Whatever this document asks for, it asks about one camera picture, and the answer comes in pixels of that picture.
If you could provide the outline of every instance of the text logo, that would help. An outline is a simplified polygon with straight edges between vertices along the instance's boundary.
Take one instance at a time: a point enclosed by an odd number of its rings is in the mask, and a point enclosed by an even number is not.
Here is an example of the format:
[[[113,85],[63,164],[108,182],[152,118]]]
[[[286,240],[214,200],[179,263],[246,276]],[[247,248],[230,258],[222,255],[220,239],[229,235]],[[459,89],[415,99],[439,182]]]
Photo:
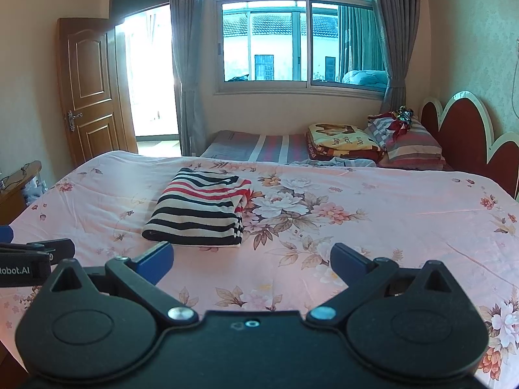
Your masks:
[[[28,267],[1,267],[0,275],[29,275],[30,270]]]

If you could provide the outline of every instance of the window sill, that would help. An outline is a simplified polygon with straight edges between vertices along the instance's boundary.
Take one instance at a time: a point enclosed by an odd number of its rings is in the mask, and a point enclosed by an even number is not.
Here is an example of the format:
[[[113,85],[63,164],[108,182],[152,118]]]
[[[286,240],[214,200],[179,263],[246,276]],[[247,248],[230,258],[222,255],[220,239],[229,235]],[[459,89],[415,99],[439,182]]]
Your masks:
[[[321,95],[321,96],[342,96],[346,98],[357,98],[362,100],[379,100],[384,99],[385,92],[367,89],[355,88],[333,88],[327,86],[312,86],[310,88],[244,88],[237,89],[235,87],[217,90],[214,95],[251,95],[251,94],[299,94],[299,95]]]

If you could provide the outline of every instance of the wooden door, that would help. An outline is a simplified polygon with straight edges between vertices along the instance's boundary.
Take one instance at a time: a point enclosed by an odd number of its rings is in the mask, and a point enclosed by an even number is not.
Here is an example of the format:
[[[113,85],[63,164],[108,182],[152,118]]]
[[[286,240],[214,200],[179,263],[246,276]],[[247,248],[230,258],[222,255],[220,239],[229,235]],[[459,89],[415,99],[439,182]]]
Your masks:
[[[137,153],[124,33],[108,19],[58,19],[58,82],[75,166],[112,150]]]

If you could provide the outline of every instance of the wooden nightstand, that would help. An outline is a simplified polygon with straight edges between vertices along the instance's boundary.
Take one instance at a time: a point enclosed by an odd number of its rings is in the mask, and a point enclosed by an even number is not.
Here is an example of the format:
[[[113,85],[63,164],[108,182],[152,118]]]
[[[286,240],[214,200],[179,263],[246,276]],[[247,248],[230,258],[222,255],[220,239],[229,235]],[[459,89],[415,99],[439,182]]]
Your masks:
[[[30,182],[42,169],[40,161],[31,162],[22,170],[11,174],[5,183],[5,190],[0,190],[0,225],[9,225],[27,208],[22,188]]]

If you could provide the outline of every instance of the door handle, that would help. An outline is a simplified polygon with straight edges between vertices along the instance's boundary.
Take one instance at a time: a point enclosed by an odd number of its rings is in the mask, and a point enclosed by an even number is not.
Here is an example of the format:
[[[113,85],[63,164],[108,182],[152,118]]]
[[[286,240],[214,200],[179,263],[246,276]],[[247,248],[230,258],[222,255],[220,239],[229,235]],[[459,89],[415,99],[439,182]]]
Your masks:
[[[68,116],[68,127],[70,128],[71,132],[74,132],[74,130],[76,130],[76,124],[74,123],[74,120],[76,118],[82,117],[83,113],[80,112],[79,114],[74,115],[74,114],[72,114],[72,111],[69,111],[67,113],[67,116]]]

